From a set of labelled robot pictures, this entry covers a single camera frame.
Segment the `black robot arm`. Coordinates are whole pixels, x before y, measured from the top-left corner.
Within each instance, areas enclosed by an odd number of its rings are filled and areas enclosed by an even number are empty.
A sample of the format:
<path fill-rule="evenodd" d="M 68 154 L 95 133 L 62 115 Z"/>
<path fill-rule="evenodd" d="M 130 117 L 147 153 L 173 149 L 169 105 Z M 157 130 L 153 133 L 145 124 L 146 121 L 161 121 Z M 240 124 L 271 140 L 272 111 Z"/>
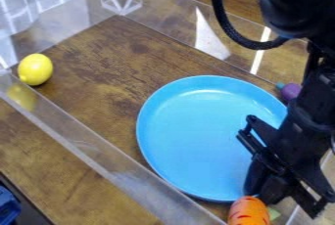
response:
<path fill-rule="evenodd" d="M 335 190 L 320 169 L 335 150 L 335 0 L 260 0 L 269 27 L 287 38 L 308 39 L 303 89 L 277 128 L 256 116 L 238 139 L 252 153 L 245 193 L 265 203 L 292 197 L 316 217 Z"/>

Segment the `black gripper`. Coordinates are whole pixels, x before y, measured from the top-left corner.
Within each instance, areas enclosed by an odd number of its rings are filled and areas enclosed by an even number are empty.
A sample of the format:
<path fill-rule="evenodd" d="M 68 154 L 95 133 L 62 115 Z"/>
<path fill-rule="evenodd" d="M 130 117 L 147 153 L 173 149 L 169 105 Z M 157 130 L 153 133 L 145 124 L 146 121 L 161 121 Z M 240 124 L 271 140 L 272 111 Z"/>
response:
<path fill-rule="evenodd" d="M 335 189 L 320 169 L 324 154 L 335 151 L 335 55 L 312 43 L 307 51 L 303 88 L 283 123 L 275 128 L 250 114 L 237 138 L 252 154 L 245 195 L 258 193 L 265 204 L 291 197 L 316 217 L 335 203 Z"/>

